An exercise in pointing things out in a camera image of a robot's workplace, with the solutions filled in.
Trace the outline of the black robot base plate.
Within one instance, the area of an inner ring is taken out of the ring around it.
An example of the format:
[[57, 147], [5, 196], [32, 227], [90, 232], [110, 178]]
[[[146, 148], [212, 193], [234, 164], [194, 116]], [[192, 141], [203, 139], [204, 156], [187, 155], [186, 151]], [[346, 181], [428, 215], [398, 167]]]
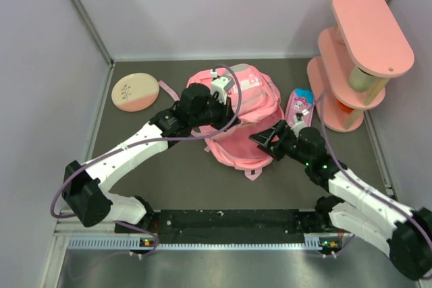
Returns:
[[162, 244], [302, 243], [304, 235], [341, 239], [347, 231], [332, 227], [314, 210], [160, 210], [137, 227], [159, 236]]

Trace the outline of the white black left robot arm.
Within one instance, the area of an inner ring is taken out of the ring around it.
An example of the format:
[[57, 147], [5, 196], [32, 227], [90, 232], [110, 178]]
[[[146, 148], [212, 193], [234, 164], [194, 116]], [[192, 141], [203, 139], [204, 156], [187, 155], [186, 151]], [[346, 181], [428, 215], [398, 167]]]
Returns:
[[241, 92], [236, 86], [217, 80], [210, 86], [192, 83], [172, 107], [157, 113], [125, 142], [84, 165], [70, 163], [65, 170], [62, 196], [82, 225], [93, 227], [103, 221], [121, 221], [137, 231], [149, 230], [153, 211], [148, 202], [112, 194], [111, 188], [152, 156], [191, 138], [194, 128], [210, 125], [226, 130], [236, 124], [231, 94]]

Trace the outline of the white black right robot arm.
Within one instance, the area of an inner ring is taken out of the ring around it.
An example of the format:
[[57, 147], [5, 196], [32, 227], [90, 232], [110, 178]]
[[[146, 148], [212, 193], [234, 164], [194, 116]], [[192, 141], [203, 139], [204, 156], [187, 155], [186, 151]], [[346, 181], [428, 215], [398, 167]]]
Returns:
[[431, 211], [416, 210], [382, 194], [339, 162], [327, 135], [284, 120], [249, 137], [276, 160], [288, 156], [308, 178], [329, 193], [317, 202], [315, 223], [323, 231], [350, 232], [385, 254], [406, 278], [431, 279]]

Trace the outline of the pink cartoon pencil case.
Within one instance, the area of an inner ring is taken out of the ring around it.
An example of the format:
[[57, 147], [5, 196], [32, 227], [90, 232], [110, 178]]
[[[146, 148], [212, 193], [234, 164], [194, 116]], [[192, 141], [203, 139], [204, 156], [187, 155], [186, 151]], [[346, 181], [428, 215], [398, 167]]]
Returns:
[[310, 90], [296, 88], [292, 91], [285, 109], [285, 120], [292, 127], [298, 120], [296, 115], [307, 111], [303, 120], [307, 127], [311, 126], [314, 111], [314, 95]]

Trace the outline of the pink student backpack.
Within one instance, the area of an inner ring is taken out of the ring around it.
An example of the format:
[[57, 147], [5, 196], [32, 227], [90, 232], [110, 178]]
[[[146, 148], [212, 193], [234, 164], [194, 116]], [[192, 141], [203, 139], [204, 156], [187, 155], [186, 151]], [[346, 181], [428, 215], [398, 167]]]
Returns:
[[231, 67], [236, 74], [242, 93], [239, 123], [223, 133], [206, 138], [205, 150], [228, 167], [244, 172], [251, 181], [258, 178], [263, 168], [273, 158], [262, 150], [249, 136], [264, 131], [284, 118], [281, 94], [273, 80], [249, 64]]

